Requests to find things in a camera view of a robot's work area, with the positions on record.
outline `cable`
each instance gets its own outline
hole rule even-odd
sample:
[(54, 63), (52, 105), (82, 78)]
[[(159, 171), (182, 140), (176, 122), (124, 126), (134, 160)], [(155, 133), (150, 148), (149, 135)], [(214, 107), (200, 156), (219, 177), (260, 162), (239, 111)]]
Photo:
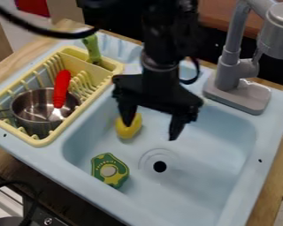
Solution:
[(96, 33), (99, 28), (92, 28), (88, 31), (79, 32), (79, 33), (64, 33), (64, 32), (56, 32), (52, 30), (48, 30), (42, 27), (38, 27), (35, 25), (30, 24), (29, 22), (25, 21), (24, 19), (21, 19), (15, 15), (12, 15), (9, 13), (6, 9), (0, 6), (0, 15), (4, 18), (10, 21), (12, 24), (16, 26), (20, 26), (23, 29), (26, 29), (29, 32), (39, 34), (42, 36), (47, 36), (51, 38), (56, 39), (83, 39), (86, 38), (94, 33)]
[(31, 222), (31, 218), (33, 217), (34, 215), (34, 212), (37, 208), (37, 203), (38, 203), (38, 199), (39, 199), (39, 195), (40, 193), (38, 193), (34, 187), (26, 182), (23, 182), (23, 181), (18, 181), (18, 180), (12, 180), (12, 181), (5, 181), (5, 182), (1, 182), (0, 183), (0, 188), (1, 187), (5, 187), (5, 186), (8, 186), (8, 185), (24, 185), (26, 186), (27, 188), (30, 189), (30, 191), (32, 192), (32, 194), (34, 195), (34, 201), (27, 213), (27, 215), (25, 216), (25, 218), (23, 219), (23, 221), (19, 224), (19, 226), (29, 226), (30, 225), (30, 222)]
[(189, 79), (189, 80), (180, 79), (180, 82), (185, 84), (185, 85), (191, 85), (191, 84), (195, 83), (199, 79), (199, 76), (201, 75), (201, 70), (200, 70), (200, 65), (199, 65), (198, 60), (194, 57), (190, 57), (190, 58), (195, 65), (196, 76), (193, 77), (192, 79)]

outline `dish rack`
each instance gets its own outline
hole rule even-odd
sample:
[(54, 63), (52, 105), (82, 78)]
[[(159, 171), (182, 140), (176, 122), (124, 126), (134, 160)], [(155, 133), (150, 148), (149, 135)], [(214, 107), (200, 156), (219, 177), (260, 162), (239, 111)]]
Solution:
[[(11, 101), (20, 93), (43, 87), (54, 87), (55, 77), (61, 70), (72, 74), (69, 92), (76, 94), (81, 105), (49, 136), (40, 139), (29, 136), (24, 127), (17, 127), (13, 118), (0, 120), (0, 127), (24, 140), (31, 146), (48, 146), (59, 134), (77, 118), (111, 84), (113, 75), (120, 74), (124, 65), (102, 56), (101, 66), (87, 62), (88, 52), (75, 46), (65, 46), (44, 59), (32, 70), (17, 79), (0, 92), (0, 109), (10, 108)], [(0, 117), (10, 117), (11, 113), (1, 112)]]

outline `yellow sponge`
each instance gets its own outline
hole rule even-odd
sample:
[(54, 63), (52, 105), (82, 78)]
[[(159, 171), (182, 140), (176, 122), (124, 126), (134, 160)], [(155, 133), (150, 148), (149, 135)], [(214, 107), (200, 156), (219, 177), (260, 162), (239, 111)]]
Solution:
[(131, 139), (142, 128), (142, 114), (137, 113), (130, 127), (126, 127), (121, 117), (115, 122), (115, 128), (121, 139)]

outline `gray faucet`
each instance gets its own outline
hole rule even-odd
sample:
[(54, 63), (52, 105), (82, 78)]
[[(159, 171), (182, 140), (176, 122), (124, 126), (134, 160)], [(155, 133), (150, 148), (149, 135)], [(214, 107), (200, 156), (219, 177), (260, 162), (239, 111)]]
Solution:
[[(257, 50), (251, 59), (240, 59), (241, 41), (250, 10), (264, 19), (257, 36)], [(271, 90), (245, 78), (259, 73), (262, 54), (283, 59), (283, 3), (274, 0), (239, 0), (230, 23), (226, 45), (218, 60), (216, 76), (208, 79), (203, 93), (206, 97), (252, 115), (264, 112)]]

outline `toy sink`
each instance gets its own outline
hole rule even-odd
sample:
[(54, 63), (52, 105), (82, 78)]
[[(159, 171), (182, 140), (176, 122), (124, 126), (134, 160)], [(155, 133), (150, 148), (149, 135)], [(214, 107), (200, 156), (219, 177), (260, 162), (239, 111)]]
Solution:
[[(98, 36), (104, 56), (125, 64), (125, 73), (141, 71), (140, 46)], [(35, 63), (65, 45), (82, 47), (79, 41), (62, 41)], [(30, 67), (16, 72), (0, 90)], [(212, 73), (203, 67), (201, 78), (185, 88), (202, 95)], [(183, 62), (180, 76), (195, 76), (194, 66)], [(283, 135), (283, 92), (272, 89), (271, 102), (257, 117), (207, 101), (197, 122), (169, 142), (170, 116), (142, 107), (142, 129), (133, 139), (119, 139), (112, 90), (108, 87), (48, 146), (32, 147), (1, 127), (0, 146), (128, 225), (244, 225)], [(90, 176), (90, 160), (104, 153), (130, 169), (118, 190)]]

